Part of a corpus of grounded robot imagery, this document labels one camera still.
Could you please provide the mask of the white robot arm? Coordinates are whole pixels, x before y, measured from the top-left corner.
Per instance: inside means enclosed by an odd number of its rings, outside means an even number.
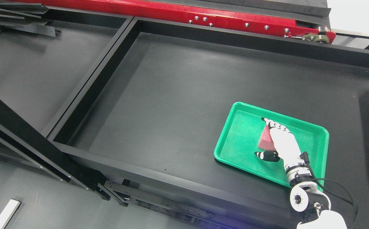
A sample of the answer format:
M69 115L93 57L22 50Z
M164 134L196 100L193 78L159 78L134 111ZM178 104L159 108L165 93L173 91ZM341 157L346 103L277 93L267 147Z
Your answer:
M331 209L330 198L319 190L308 153L303 152L297 159L297 163L289 164L285 169L291 186L290 204L301 216L296 228L347 229L343 216Z

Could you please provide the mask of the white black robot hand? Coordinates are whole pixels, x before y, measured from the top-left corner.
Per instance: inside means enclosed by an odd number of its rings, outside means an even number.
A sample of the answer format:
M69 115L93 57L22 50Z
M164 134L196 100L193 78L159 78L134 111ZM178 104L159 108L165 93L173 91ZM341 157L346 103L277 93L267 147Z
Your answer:
M272 142L272 148L265 148L262 152L254 152L254 155L267 162L282 160L285 170L305 165L296 138L290 130L271 119L262 117L261 120L265 122L264 136L270 137L271 141L269 142Z

